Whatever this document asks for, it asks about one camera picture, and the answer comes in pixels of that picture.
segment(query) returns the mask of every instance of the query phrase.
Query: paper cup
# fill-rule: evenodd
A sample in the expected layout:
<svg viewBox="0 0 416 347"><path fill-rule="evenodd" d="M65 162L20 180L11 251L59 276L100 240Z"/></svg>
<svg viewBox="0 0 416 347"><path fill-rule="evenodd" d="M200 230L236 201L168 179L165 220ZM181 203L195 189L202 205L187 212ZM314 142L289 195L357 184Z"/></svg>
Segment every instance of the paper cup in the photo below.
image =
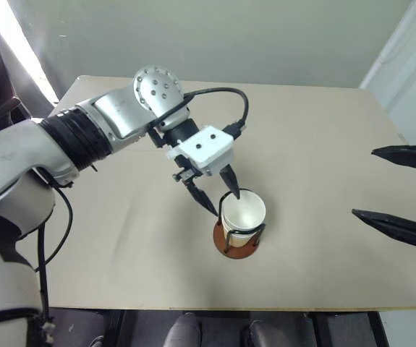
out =
<svg viewBox="0 0 416 347"><path fill-rule="evenodd" d="M252 231L263 223L266 218L266 205L254 192L242 189L239 200L229 194L222 203L221 221L224 235L232 229L239 231ZM256 234L231 234L229 243L232 247L243 247Z"/></svg>

